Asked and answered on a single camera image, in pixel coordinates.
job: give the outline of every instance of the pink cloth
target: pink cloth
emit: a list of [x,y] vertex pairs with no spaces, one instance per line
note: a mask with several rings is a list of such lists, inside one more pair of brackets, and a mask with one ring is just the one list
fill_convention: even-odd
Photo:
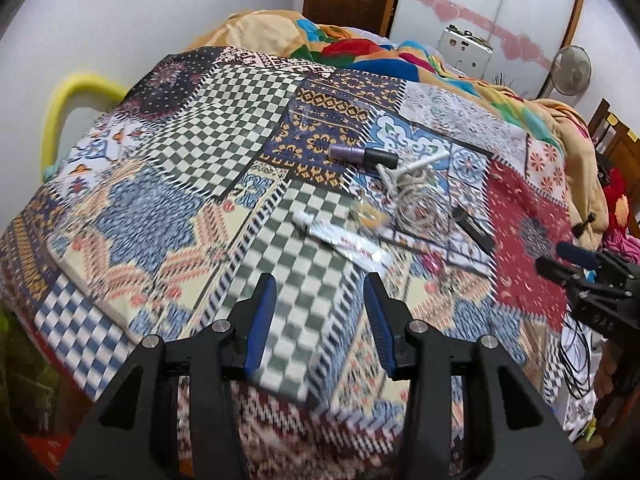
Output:
[[615,251],[633,263],[640,265],[640,239],[635,236],[613,230],[605,234],[602,247]]

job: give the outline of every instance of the red stuffed toy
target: red stuffed toy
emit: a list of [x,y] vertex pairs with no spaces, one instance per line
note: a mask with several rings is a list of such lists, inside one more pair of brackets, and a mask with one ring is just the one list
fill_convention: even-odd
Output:
[[609,209],[609,227],[602,237],[602,247],[640,265],[640,239],[626,233],[631,215],[625,195],[625,179],[618,168],[609,171],[609,185],[603,191]]
[[629,222],[629,202],[625,194],[625,178],[618,168],[609,171],[609,185],[604,187],[607,209],[609,210],[609,227],[605,236],[619,233],[624,235]]

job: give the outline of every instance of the checkered pattern fabric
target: checkered pattern fabric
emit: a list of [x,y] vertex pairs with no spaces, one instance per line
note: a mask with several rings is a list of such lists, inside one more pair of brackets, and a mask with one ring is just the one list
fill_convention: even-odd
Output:
[[280,201],[288,188],[289,182],[282,182],[274,191],[273,195],[265,201],[264,206],[260,209],[260,211],[256,213],[255,217],[247,226],[247,230],[242,236],[240,243],[238,244],[236,253],[233,255],[229,255],[230,259],[228,269],[222,275],[222,277],[220,277],[218,286],[209,295],[209,301],[207,302],[207,305],[200,316],[197,329],[194,328],[194,334],[197,330],[202,330],[203,328],[209,326],[215,319],[216,313],[222,305],[222,300],[226,297],[226,292],[228,291],[228,288],[231,285],[234,276],[236,275],[238,267],[241,265],[242,260],[246,255],[247,249],[254,241],[255,235],[258,234],[264,223],[269,219],[271,213],[273,212],[273,209],[276,207],[276,204]]
[[170,182],[221,196],[277,126],[303,78],[253,66],[216,69],[145,156]]
[[278,283],[278,301],[260,369],[253,380],[272,392],[305,400],[309,359],[322,327],[338,300],[347,267],[340,254],[305,236],[292,224],[293,212],[343,226],[349,199],[339,193],[292,181],[239,266],[216,317],[226,317],[236,301],[251,296],[262,272]]
[[134,346],[111,319],[60,274],[34,324],[91,400],[97,399]]
[[549,334],[546,338],[546,368],[542,379],[542,397],[549,406],[553,405],[562,385],[559,345],[560,338]]
[[362,290],[365,274],[357,267],[352,266],[350,271],[345,269],[340,282],[340,299],[336,301],[324,329],[324,337],[316,352],[316,359],[309,366],[308,406],[329,406],[330,397],[342,371],[341,367],[335,366],[334,363],[344,362],[362,312],[362,295],[358,294],[357,289]]

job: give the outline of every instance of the black cable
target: black cable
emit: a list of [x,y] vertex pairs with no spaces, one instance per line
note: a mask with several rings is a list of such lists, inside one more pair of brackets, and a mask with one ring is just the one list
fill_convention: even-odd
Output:
[[[580,400],[587,396],[593,388],[593,385],[591,384],[591,345],[587,341],[587,337],[584,335],[584,332],[577,321],[574,320],[573,325],[570,325],[565,321],[564,325],[574,332],[574,338],[568,347],[572,348],[575,341],[578,340],[584,348],[584,364],[579,370],[567,356],[564,345],[562,344],[562,338],[560,339],[558,349],[560,363],[562,364],[562,374],[564,375],[564,382],[567,390],[574,399]],[[581,374],[585,368],[587,375],[586,380],[580,380],[578,375]]]

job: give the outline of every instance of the bed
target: bed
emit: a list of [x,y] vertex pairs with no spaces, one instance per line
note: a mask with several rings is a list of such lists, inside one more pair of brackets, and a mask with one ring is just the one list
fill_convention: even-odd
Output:
[[[276,12],[264,14],[289,19]],[[421,236],[391,225],[381,233],[394,259],[386,289],[447,335],[495,335],[552,403],[566,300],[533,261],[571,239],[572,216],[598,205],[589,161],[570,163],[591,145],[582,143],[576,117],[559,104],[531,111],[508,89],[447,79],[442,66],[414,65],[432,75],[418,72],[412,81],[315,62],[322,33],[341,29],[311,30],[301,16],[291,21],[307,59],[274,52],[273,41],[255,36],[245,38],[248,50],[237,46],[242,38],[219,33],[233,30],[238,16],[199,39],[202,46],[163,59],[4,233],[2,296],[34,343],[97,399],[143,336],[190,336],[271,272],[278,306],[265,356],[252,384],[232,385],[252,474],[353,478],[384,468],[408,384],[390,382],[380,367],[363,272],[291,218],[304,210],[355,230],[355,196],[394,214],[375,174],[327,159],[332,143],[401,158],[444,148],[450,156],[434,167],[433,189],[447,205],[464,206],[493,235],[495,250],[485,254],[452,222]],[[295,47],[299,38],[287,34]],[[501,99],[513,100],[510,121],[504,106],[496,111]],[[453,397],[459,444],[456,383]],[[186,381],[178,401],[187,457]]]

